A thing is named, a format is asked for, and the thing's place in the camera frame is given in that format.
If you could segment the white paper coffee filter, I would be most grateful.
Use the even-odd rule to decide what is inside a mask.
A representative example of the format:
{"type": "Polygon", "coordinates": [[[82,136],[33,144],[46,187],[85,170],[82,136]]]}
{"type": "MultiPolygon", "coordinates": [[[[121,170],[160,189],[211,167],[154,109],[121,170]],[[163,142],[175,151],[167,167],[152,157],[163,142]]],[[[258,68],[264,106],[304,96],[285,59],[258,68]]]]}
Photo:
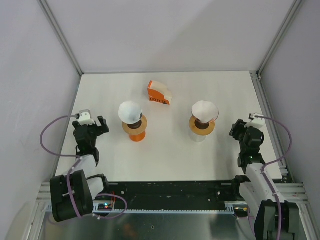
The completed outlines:
{"type": "Polygon", "coordinates": [[[123,123],[132,125],[142,119],[143,110],[136,102],[125,101],[119,106],[118,116],[123,123]]]}

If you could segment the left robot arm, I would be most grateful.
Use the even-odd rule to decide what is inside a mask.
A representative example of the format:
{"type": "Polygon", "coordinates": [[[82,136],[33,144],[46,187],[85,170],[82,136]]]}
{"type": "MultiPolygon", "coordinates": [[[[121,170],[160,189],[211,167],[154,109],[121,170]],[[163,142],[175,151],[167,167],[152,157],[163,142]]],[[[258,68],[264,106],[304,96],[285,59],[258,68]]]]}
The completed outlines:
{"type": "Polygon", "coordinates": [[[92,213],[96,197],[105,200],[110,196],[107,178],[103,174],[90,176],[100,161],[97,138],[110,131],[103,116],[97,119],[100,126],[95,121],[89,123],[77,119],[72,122],[76,141],[75,163],[64,174],[51,178],[49,182],[52,214],[58,223],[92,213]]]}

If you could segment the clear glass carafe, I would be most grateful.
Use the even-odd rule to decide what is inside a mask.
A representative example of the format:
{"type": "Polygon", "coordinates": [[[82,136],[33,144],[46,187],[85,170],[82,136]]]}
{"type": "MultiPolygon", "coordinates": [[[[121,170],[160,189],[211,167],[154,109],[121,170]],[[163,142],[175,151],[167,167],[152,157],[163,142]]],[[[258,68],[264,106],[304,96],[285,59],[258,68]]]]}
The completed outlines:
{"type": "Polygon", "coordinates": [[[193,132],[190,133],[190,139],[196,143],[201,143],[206,139],[205,135],[198,135],[193,132]]]}

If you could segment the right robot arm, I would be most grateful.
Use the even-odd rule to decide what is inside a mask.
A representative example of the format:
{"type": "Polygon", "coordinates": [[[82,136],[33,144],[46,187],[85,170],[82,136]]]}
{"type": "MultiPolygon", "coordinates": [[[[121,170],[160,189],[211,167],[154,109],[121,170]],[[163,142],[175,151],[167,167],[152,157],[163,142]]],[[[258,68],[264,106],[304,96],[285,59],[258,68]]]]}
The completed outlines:
{"type": "Polygon", "coordinates": [[[230,188],[231,196],[246,201],[250,227],[257,240],[297,240],[300,210],[278,190],[267,171],[268,164],[260,153],[264,133],[260,130],[266,120],[262,115],[250,116],[250,122],[238,119],[229,135],[239,142],[237,164],[243,175],[230,188]]]}

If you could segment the orange coffee filter box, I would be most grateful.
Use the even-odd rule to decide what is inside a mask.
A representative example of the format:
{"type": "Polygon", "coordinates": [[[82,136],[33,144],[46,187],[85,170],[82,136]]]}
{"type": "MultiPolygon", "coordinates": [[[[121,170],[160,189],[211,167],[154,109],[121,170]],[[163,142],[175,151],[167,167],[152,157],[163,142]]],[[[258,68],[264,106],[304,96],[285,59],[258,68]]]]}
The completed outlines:
{"type": "Polygon", "coordinates": [[[147,86],[148,98],[151,102],[156,102],[164,105],[172,103],[172,92],[169,88],[158,81],[150,81],[147,86]]]}

